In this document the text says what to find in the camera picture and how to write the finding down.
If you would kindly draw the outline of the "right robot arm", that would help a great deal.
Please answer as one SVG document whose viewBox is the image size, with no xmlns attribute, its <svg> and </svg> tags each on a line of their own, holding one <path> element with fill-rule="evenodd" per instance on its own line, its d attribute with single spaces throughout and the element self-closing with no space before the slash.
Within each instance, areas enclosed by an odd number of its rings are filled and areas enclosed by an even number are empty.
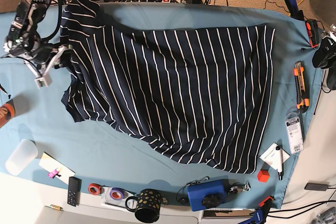
<svg viewBox="0 0 336 224">
<path fill-rule="evenodd" d="M 20 1 L 3 45 L 6 54 L 1 56 L 23 60 L 34 74 L 35 84 L 39 89 L 51 84 L 49 71 L 53 67 L 63 67 L 62 58 L 73 50 L 70 44 L 50 43 L 60 29 L 62 0 L 57 0 L 58 19 L 54 32 L 45 38 L 40 37 L 37 32 L 38 24 L 45 18 L 51 2 L 52 0 Z"/>
</svg>

